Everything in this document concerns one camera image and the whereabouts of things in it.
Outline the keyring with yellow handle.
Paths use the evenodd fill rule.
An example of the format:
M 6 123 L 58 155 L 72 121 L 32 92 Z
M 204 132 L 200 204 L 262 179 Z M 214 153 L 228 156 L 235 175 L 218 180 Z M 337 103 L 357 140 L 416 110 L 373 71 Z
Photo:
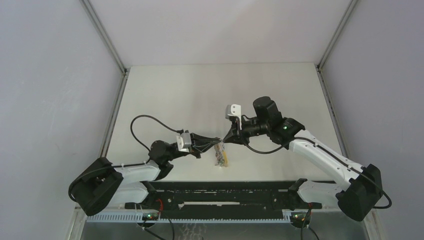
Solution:
M 219 167 L 228 167 L 229 166 L 229 160 L 225 151 L 225 146 L 223 142 L 219 142 L 214 145 L 214 151 L 215 151 L 215 165 Z

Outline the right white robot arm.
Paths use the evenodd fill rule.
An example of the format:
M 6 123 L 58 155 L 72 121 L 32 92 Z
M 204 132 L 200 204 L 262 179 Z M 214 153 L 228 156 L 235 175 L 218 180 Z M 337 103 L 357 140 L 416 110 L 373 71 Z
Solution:
M 266 135 L 280 149 L 292 151 L 326 173 L 334 181 L 324 183 L 301 178 L 290 187 L 289 203 L 302 208 L 307 203 L 339 208 L 350 219 L 361 222 L 385 196 L 381 171 L 373 164 L 363 166 L 342 156 L 319 141 L 297 120 L 284 117 L 268 96 L 252 103 L 256 116 L 242 114 L 242 107 L 229 104 L 225 110 L 231 127 L 224 143 L 244 145 L 251 151 L 251 137 Z

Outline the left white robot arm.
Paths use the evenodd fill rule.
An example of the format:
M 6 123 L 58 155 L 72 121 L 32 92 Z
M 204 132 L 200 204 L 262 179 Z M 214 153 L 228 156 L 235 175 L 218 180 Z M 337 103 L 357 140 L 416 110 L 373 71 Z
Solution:
M 165 178 L 174 167 L 173 160 L 188 155 L 199 159 L 202 153 L 221 141 L 219 137 L 186 131 L 177 136 L 174 143 L 154 141 L 148 160 L 141 163 L 113 165 L 106 157 L 100 157 L 69 185 L 69 198 L 87 216 L 126 203 L 137 203 L 149 209 L 157 200 L 150 183 Z

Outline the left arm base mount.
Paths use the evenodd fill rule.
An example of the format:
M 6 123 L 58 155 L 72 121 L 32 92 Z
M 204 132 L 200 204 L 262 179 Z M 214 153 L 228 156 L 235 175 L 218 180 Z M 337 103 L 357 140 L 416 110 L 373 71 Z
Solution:
M 138 202 L 126 202 L 124 204 L 125 209 L 141 210 L 142 205 L 148 207 L 158 207 L 160 211 L 164 209 L 164 203 L 159 198 L 158 190 L 149 181 L 137 182 L 135 186 L 141 187 L 142 190 L 146 191 L 145 197 Z

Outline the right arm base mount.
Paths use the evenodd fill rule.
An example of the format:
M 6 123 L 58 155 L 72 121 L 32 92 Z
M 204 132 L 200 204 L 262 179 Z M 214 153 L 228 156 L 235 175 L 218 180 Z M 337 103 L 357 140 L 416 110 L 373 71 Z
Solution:
M 293 183 L 286 191 L 286 194 L 283 197 L 283 205 L 286 209 L 291 211 L 299 209 L 322 209 L 323 205 L 318 202 L 308 202 L 303 200 L 300 197 L 298 191 L 300 186 L 307 181 L 306 178 L 300 178 L 295 183 Z

